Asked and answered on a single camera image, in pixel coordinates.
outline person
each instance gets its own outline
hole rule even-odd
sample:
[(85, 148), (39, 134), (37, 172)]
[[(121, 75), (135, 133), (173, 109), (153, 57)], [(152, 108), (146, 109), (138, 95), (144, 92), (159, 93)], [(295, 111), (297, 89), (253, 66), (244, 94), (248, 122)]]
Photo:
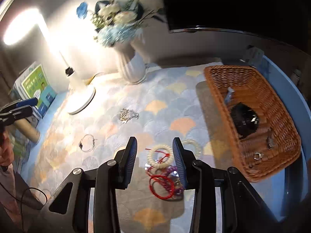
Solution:
[[(14, 160), (13, 146), (10, 143), (7, 131), (0, 135), (3, 136), (3, 143), (0, 145), (0, 166), (8, 167), (5, 172), (0, 167), (0, 182), (15, 197), (15, 177), (12, 165)], [(7, 191), (0, 186), (0, 203), (4, 206), (11, 220), (16, 225), (21, 225), (21, 214), (17, 201)]]

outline black cable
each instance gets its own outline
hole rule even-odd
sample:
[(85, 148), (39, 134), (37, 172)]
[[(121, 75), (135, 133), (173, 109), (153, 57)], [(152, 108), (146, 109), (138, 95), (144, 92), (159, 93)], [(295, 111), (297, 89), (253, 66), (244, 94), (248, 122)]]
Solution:
[(34, 190), (37, 190), (37, 191), (39, 191), (39, 192), (41, 192), (41, 193), (43, 193), (44, 194), (44, 196), (45, 196), (45, 203), (47, 203), (47, 201), (48, 201), (48, 197), (46, 196), (46, 194), (43, 192), (43, 191), (41, 191), (40, 189), (37, 189), (37, 188), (35, 188), (35, 187), (29, 187), (29, 188), (27, 188), (27, 189), (25, 189), (24, 191), (23, 191), (23, 194), (21, 195), (21, 228), (22, 228), (22, 230), (24, 231), (24, 218), (23, 218), (23, 210), (22, 210), (22, 205), (23, 205), (23, 197), (24, 197), (24, 194), (25, 194), (25, 192), (27, 191), (27, 190), (30, 190), (30, 189), (34, 189)]
[(10, 196), (12, 196), (15, 200), (17, 200), (18, 202), (21, 202), (19, 199), (17, 199), (16, 197), (14, 197), (14, 196), (4, 187), (4, 185), (2, 185), (1, 182), (0, 182), (0, 186), (2, 186), (3, 189), (4, 189)]
[(40, 209), (42, 209), (42, 208), (39, 208), (39, 209), (33, 208), (33, 207), (27, 205), (26, 203), (23, 203), (23, 197), (24, 197), (25, 192), (26, 192), (27, 190), (34, 189), (34, 190), (37, 190), (37, 191), (43, 193), (43, 195), (45, 196), (45, 199), (46, 199), (45, 203), (48, 201), (48, 197), (47, 197), (46, 194), (45, 194), (43, 191), (41, 191), (40, 189), (37, 189), (37, 188), (35, 188), (35, 187), (28, 187), (28, 188), (26, 188), (26, 189), (23, 191), (23, 193), (22, 193), (22, 195), (21, 195), (21, 200), (19, 200), (19, 199), (17, 199), (16, 197), (14, 197), (14, 196), (4, 187), (4, 185), (3, 185), (1, 182), (0, 182), (0, 186), (2, 186), (3, 189), (4, 189), (10, 196), (12, 196), (15, 200), (17, 200), (17, 201), (21, 204), (21, 225), (22, 225), (22, 230), (24, 231), (24, 218), (23, 218), (22, 205), (24, 204), (24, 205), (26, 205), (27, 207), (29, 207), (29, 208), (31, 208), (31, 209), (35, 209), (35, 210), (40, 210)]

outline wicker basket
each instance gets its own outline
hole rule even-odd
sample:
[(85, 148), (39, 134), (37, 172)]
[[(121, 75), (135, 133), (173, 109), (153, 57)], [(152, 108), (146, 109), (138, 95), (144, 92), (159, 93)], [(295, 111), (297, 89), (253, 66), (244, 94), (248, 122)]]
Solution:
[[(293, 163), (300, 155), (301, 140), (293, 120), (267, 80), (247, 66), (209, 66), (205, 77), (228, 131), (233, 162), (250, 182), (257, 182)], [(232, 101), (224, 103), (228, 87)], [(230, 109), (242, 102), (259, 116), (257, 131), (239, 139)], [(274, 146), (268, 149), (267, 138), (273, 130)]]

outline patterned tablecloth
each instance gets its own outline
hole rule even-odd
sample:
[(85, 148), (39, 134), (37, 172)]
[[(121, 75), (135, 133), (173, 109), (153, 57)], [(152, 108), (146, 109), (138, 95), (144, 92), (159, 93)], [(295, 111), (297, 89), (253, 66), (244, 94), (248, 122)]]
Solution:
[[(74, 168), (99, 167), (125, 148), (130, 136), (135, 136), (138, 150), (132, 180), (126, 190), (117, 190), (122, 231), (189, 232), (194, 191), (185, 191), (184, 199), (175, 202), (153, 196), (145, 173), (148, 154), (145, 148), (157, 144), (172, 146), (174, 137), (182, 141), (193, 139), (201, 146), (198, 158), (221, 169), (231, 165), (220, 115), (205, 82), (206, 66), (156, 70), (138, 85), (127, 85), (122, 79), (102, 81), (96, 77), (92, 81), (96, 94), (86, 109), (71, 116), (65, 111), (65, 100), (57, 110), (40, 149), (31, 186), (49, 196)], [(139, 119), (122, 123), (118, 114), (123, 108), (138, 112)], [(90, 152), (78, 147), (85, 134), (97, 139)], [(185, 148), (193, 150), (192, 145)], [(220, 194), (216, 194), (217, 231), (220, 231)], [(92, 226), (92, 202), (90, 211)]]

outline television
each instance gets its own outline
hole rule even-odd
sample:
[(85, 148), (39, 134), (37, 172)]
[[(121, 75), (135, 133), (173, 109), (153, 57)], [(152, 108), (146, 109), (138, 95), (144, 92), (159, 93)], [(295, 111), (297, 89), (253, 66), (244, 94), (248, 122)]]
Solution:
[(257, 35), (308, 49), (310, 0), (164, 0), (170, 32)]

